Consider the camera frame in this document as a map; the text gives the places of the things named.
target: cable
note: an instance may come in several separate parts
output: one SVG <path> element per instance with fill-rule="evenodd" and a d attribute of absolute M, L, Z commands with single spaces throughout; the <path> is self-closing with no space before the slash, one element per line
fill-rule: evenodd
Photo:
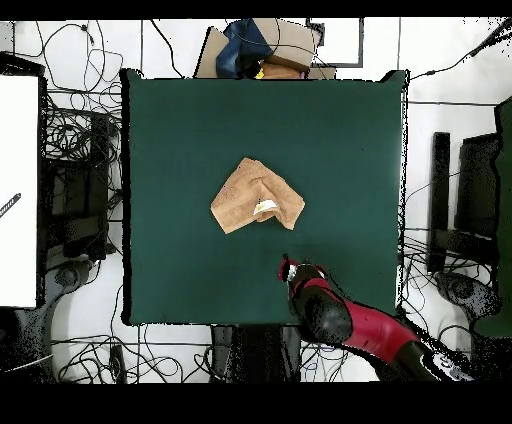
<path fill-rule="evenodd" d="M 447 177 L 441 177 L 441 178 L 439 178 L 439 179 L 440 179 L 440 180 L 442 180 L 442 179 L 450 178 L 450 177 L 453 177 L 453 176 L 455 176 L 455 175 L 459 175 L 459 174 L 460 174 L 460 171 L 458 171 L 458 172 L 454 172 L 453 174 L 450 174 L 450 175 L 448 175 Z M 407 198 L 405 199 L 404 206 L 405 206 L 405 205 L 407 205 L 407 201 L 411 198 L 411 196 L 412 196 L 413 194 L 416 194 L 416 193 L 418 193 L 419 191 L 421 191 L 421 190 L 423 190 L 423 189 L 427 188 L 427 187 L 428 187 L 428 186 L 430 186 L 432 183 L 433 183 L 433 181 L 431 181 L 430 183 L 428 183 L 428 184 L 424 185 L 423 187 L 420 187 L 418 190 L 415 190 L 415 191 L 413 191 L 411 194 L 409 194 L 409 196 L 407 196 Z"/>
<path fill-rule="evenodd" d="M 443 334 L 446 331 L 451 330 L 452 328 L 458 328 L 459 330 L 464 330 L 466 333 L 468 333 L 471 336 L 471 338 L 473 337 L 473 333 L 469 329 L 467 329 L 466 327 L 463 327 L 462 325 L 459 325 L 459 324 L 452 324 L 452 325 L 449 325 L 449 326 L 443 328 L 439 332 L 439 334 L 437 336 L 437 340 L 441 341 L 441 337 L 443 336 Z"/>
<path fill-rule="evenodd" d="M 169 41 L 167 40 L 167 38 L 165 37 L 165 35 L 162 33 L 162 31 L 160 31 L 160 28 L 158 28 L 158 26 L 155 24 L 155 21 L 153 19 L 150 19 L 149 20 L 153 26 L 155 27 L 156 31 L 158 32 L 158 34 L 160 34 L 160 37 L 162 37 L 162 39 L 165 41 L 165 44 L 167 44 L 167 47 L 169 47 L 169 50 L 171 51 L 171 66 L 172 66 L 172 69 L 174 69 L 174 71 L 180 76 L 180 78 L 185 78 L 180 71 L 178 71 L 176 69 L 176 67 L 174 66 L 174 52 L 172 50 L 172 46 L 171 46 L 171 43 L 169 43 Z"/>
<path fill-rule="evenodd" d="M 17 370 L 20 370 L 23 368 L 28 368 L 28 367 L 31 367 L 32 365 L 36 365 L 36 364 L 39 364 L 40 362 L 46 361 L 47 359 L 50 359 L 51 357 L 53 357 L 53 353 L 45 356 L 44 358 L 37 359 L 35 361 L 29 362 L 28 364 L 20 365 L 19 367 L 16 367 L 16 368 L 11 368 L 10 370 L 6 370 L 4 372 L 11 372 L 11 371 L 17 371 Z"/>
<path fill-rule="evenodd" d="M 501 41 L 504 41 L 512 36 L 512 33 L 503 35 L 501 37 L 496 37 L 496 35 L 503 31 L 504 29 L 510 27 L 512 25 L 512 18 L 507 18 L 504 22 L 502 22 L 482 43 L 480 43 L 476 48 L 471 50 L 470 52 L 466 53 L 464 56 L 462 56 L 457 62 L 455 62 L 453 65 L 448 66 L 447 68 L 428 71 L 420 75 L 416 75 L 415 77 L 411 78 L 411 81 L 423 77 L 423 76 L 431 76 L 438 74 L 440 72 L 449 71 L 450 69 L 455 68 L 458 64 L 462 63 L 466 58 L 472 58 L 475 57 L 480 51 L 482 51 L 486 47 L 490 47 L 494 44 L 497 44 Z"/>

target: black cable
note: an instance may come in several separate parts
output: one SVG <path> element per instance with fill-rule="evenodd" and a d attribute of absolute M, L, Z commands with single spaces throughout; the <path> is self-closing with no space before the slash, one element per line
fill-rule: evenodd
<path fill-rule="evenodd" d="M 448 66 L 447 68 L 428 71 L 420 75 L 416 75 L 415 77 L 411 78 L 411 81 L 415 80 L 416 78 L 420 78 L 423 76 L 431 76 L 438 74 L 440 72 L 449 71 L 450 69 L 455 68 L 458 64 L 464 62 L 467 58 L 475 57 L 480 51 L 482 51 L 485 47 L 490 47 L 494 44 L 497 44 L 501 41 L 504 41 L 512 36 L 512 34 L 506 34 L 501 37 L 496 37 L 496 35 L 501 32 L 503 29 L 505 29 L 507 26 L 512 25 L 512 18 L 507 18 L 504 22 L 502 22 L 498 28 L 496 28 L 482 43 L 480 43 L 476 48 L 471 50 L 470 52 L 466 53 L 464 56 L 462 56 L 457 62 L 455 62 L 453 65 Z"/>
<path fill-rule="evenodd" d="M 443 329 L 439 332 L 439 334 L 438 334 L 438 336 L 437 336 L 437 340 L 441 340 L 441 337 L 443 336 L 443 334 L 444 334 L 446 331 L 451 330 L 452 328 L 458 328 L 458 329 L 460 329 L 460 330 L 464 330 L 464 331 L 465 331 L 466 333 L 468 333 L 471 337 L 473 336 L 473 333 L 472 333 L 469 329 L 467 329 L 466 327 L 463 327 L 462 325 L 458 325 L 458 324 L 452 324 L 452 325 L 449 325 L 449 326 L 447 326 L 447 327 L 443 328 Z"/>
<path fill-rule="evenodd" d="M 165 35 L 162 33 L 162 31 L 160 31 L 160 28 L 158 28 L 158 26 L 155 24 L 155 21 L 153 19 L 150 19 L 150 22 L 153 24 L 153 26 L 155 27 L 155 29 L 158 32 L 158 34 L 160 34 L 160 37 L 162 37 L 162 39 L 165 41 L 165 44 L 167 44 L 167 47 L 169 47 L 169 50 L 171 51 L 171 65 L 172 65 L 172 69 L 174 69 L 174 71 L 180 76 L 180 78 L 185 78 L 181 74 L 181 72 L 178 71 L 176 69 L 176 67 L 174 66 L 174 51 L 172 50 L 171 43 L 169 43 L 169 41 L 167 40 Z"/>
<path fill-rule="evenodd" d="M 137 384 L 140 382 L 140 325 L 137 326 Z"/>
<path fill-rule="evenodd" d="M 439 178 L 439 179 L 440 179 L 440 180 L 442 180 L 442 179 L 445 179 L 445 178 L 451 178 L 451 177 L 453 177 L 453 176 L 455 176 L 455 175 L 459 175 L 459 174 L 460 174 L 460 171 L 457 171 L 457 172 L 454 172 L 453 174 L 448 175 L 447 177 L 441 177 L 441 178 Z M 409 194 L 409 196 L 407 196 L 407 198 L 405 199 L 404 206 L 405 206 L 405 205 L 407 205 L 407 201 L 411 198 L 411 196 L 412 196 L 413 194 L 416 194 L 416 193 L 418 193 L 419 191 L 421 191 L 421 190 L 423 190 L 423 189 L 427 188 L 428 186 L 432 185 L 432 182 L 433 182 L 433 181 L 431 181 L 430 183 L 428 183 L 428 184 L 424 185 L 423 187 L 420 187 L 419 189 L 417 189 L 417 190 L 413 191 L 411 194 Z"/>
<path fill-rule="evenodd" d="M 146 348 L 148 349 L 148 352 L 151 355 L 151 358 L 153 360 L 153 364 L 155 365 L 155 368 L 158 369 L 158 364 L 156 364 L 155 355 L 153 354 L 153 351 L 149 347 L 149 344 L 148 344 L 148 341 L 147 341 L 147 338 L 146 338 L 148 327 L 149 327 L 149 324 L 146 324 L 146 328 L 144 329 L 144 344 L 146 345 Z M 159 370 L 162 373 L 162 375 L 164 375 L 166 377 L 173 377 L 174 375 L 177 374 L 178 371 L 181 371 L 181 379 L 180 379 L 180 381 L 183 380 L 183 367 L 181 366 L 180 362 L 177 361 L 176 359 L 170 357 L 170 356 L 165 356 L 165 357 L 161 357 L 161 358 L 162 358 L 162 360 L 160 362 L 163 362 L 164 360 L 169 360 L 169 361 L 173 361 L 174 365 L 176 365 L 176 371 L 174 371 L 172 374 L 165 374 L 163 371 Z"/>

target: wire bundle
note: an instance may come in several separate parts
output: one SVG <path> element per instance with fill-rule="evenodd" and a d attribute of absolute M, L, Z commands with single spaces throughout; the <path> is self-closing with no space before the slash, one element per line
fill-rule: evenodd
<path fill-rule="evenodd" d="M 336 381 L 336 378 L 339 376 L 341 381 L 343 381 L 342 376 L 342 367 L 346 363 L 347 359 L 352 356 L 349 352 L 341 349 L 335 349 L 330 346 L 323 346 L 321 344 L 316 343 L 307 343 L 302 347 L 301 350 L 301 358 L 304 356 L 304 353 L 307 350 L 313 350 L 313 354 L 308 357 L 305 361 L 301 362 L 301 369 L 305 371 L 304 373 L 304 380 L 307 382 L 308 380 L 308 374 L 311 372 L 314 372 L 313 378 L 311 381 L 316 381 L 317 371 L 319 368 L 319 365 L 322 365 L 322 371 L 323 371 L 323 377 L 324 382 L 334 382 Z M 333 352 L 339 352 L 339 357 L 337 358 L 330 358 L 322 355 L 323 353 L 333 353 Z M 333 362 L 331 367 L 327 370 L 325 361 Z"/>

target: desk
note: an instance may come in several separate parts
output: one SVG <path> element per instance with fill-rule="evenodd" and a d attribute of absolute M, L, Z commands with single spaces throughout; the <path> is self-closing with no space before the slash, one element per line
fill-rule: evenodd
<path fill-rule="evenodd" d="M 125 72 L 125 320 L 294 323 L 277 279 L 283 253 L 322 264 L 346 295 L 394 313 L 405 77 L 142 80 Z M 304 198 L 293 231 L 272 219 L 225 235 L 215 221 L 210 204 L 245 156 Z"/>

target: black border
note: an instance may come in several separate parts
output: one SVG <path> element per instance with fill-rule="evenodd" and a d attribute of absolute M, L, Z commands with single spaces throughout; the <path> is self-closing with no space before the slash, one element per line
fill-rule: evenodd
<path fill-rule="evenodd" d="M 133 69 L 123 68 L 119 71 L 121 82 L 121 154 L 120 160 L 123 166 L 121 190 L 123 192 L 123 309 L 121 322 L 127 326 L 133 326 L 130 322 L 132 314 L 132 250 L 131 250 L 131 169 L 130 169 L 130 81 L 128 72 L 138 72 Z"/>

